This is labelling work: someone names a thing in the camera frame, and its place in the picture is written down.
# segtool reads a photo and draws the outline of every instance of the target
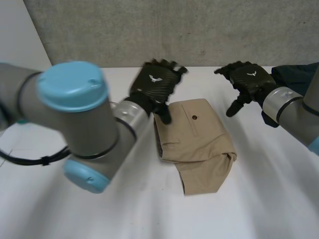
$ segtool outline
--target dark green fabric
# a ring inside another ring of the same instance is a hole
[[[309,65],[277,66],[272,68],[271,73],[278,85],[287,86],[305,96],[318,66],[319,62]]]

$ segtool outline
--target black cable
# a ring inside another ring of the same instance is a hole
[[[59,152],[55,153],[52,156],[45,156],[45,157],[42,157],[40,159],[32,160],[32,159],[12,157],[12,156],[10,156],[10,155],[8,155],[0,150],[0,157],[6,159],[7,161],[9,161],[11,163],[18,164],[18,165],[24,165],[24,166],[32,166],[32,165],[46,166],[46,165],[49,165],[50,163],[61,160],[70,154],[71,154],[71,152],[70,152],[69,148],[66,146],[62,150],[60,150]]]

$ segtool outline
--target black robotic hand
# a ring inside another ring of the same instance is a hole
[[[229,80],[234,89],[239,90],[238,98],[228,108],[226,115],[232,117],[252,101],[256,101],[262,107],[265,97],[275,88],[275,80],[261,66],[250,62],[237,61],[225,67],[217,69],[215,74],[223,75]],[[262,112],[262,117],[267,125],[278,127],[278,124]]]
[[[176,62],[162,60],[146,62],[142,66],[130,89],[130,98],[151,103],[151,111],[158,114],[163,123],[169,124],[171,116],[166,102],[174,92],[175,86],[187,72],[185,67],[175,70]]]

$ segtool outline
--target light blue joint cap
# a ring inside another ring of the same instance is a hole
[[[68,113],[94,109],[108,96],[101,69],[84,61],[52,66],[37,78],[36,87],[45,105]]]
[[[319,156],[319,136],[308,146],[308,149]]]
[[[91,193],[103,193],[110,184],[110,180],[103,174],[72,159],[66,160],[63,168],[64,175],[72,183]]]

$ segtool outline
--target gray robot arm segment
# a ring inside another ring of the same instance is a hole
[[[286,131],[319,155],[319,69],[302,97],[287,87],[271,91],[263,111]]]
[[[108,98],[100,69],[90,63],[59,64],[42,74],[0,64],[2,127],[26,119],[60,131],[72,152],[65,176],[93,193],[104,191],[149,117],[130,101],[111,109]]]

